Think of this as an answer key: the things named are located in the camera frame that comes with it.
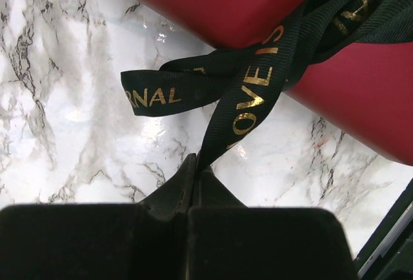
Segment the red paper bouquet wrap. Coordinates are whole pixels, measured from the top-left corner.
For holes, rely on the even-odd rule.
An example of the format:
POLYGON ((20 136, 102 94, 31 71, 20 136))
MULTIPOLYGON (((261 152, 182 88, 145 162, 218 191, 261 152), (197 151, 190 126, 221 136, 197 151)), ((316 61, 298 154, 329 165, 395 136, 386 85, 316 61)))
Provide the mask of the red paper bouquet wrap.
POLYGON ((135 115, 217 103, 199 169, 260 125, 282 92, 412 164, 412 0, 142 1, 215 46, 121 74, 135 115))

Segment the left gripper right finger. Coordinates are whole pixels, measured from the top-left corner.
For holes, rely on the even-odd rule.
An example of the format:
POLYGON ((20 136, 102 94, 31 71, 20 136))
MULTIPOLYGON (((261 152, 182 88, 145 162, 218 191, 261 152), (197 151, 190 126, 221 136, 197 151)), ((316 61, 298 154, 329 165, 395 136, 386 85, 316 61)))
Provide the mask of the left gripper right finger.
POLYGON ((356 279, 343 227, 320 208, 248 208, 205 170, 188 213, 187 279, 356 279))

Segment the black ribbon with gold text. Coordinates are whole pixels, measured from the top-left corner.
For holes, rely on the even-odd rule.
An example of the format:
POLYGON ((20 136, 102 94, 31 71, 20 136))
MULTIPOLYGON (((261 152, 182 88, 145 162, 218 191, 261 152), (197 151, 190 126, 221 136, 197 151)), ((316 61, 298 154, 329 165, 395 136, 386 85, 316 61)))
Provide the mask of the black ribbon with gold text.
POLYGON ((412 0, 305 0, 259 44, 121 73, 135 115, 216 103, 204 170, 259 126, 284 91, 412 164, 412 0))

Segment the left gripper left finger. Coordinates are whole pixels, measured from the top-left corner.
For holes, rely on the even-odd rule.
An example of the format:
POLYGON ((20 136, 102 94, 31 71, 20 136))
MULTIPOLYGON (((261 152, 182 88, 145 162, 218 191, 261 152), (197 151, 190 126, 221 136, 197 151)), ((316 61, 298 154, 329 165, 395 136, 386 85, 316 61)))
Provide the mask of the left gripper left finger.
POLYGON ((188 208, 190 154, 155 192, 134 204, 14 205, 1 211, 2 279, 129 279, 171 239, 188 208))

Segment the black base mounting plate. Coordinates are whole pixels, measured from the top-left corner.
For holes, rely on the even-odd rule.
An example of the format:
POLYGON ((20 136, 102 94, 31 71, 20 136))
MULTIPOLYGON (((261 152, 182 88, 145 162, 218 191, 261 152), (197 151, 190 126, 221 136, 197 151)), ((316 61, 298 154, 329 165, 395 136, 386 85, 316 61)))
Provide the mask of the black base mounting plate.
POLYGON ((412 279, 412 189, 407 188, 354 260, 361 280, 412 279))

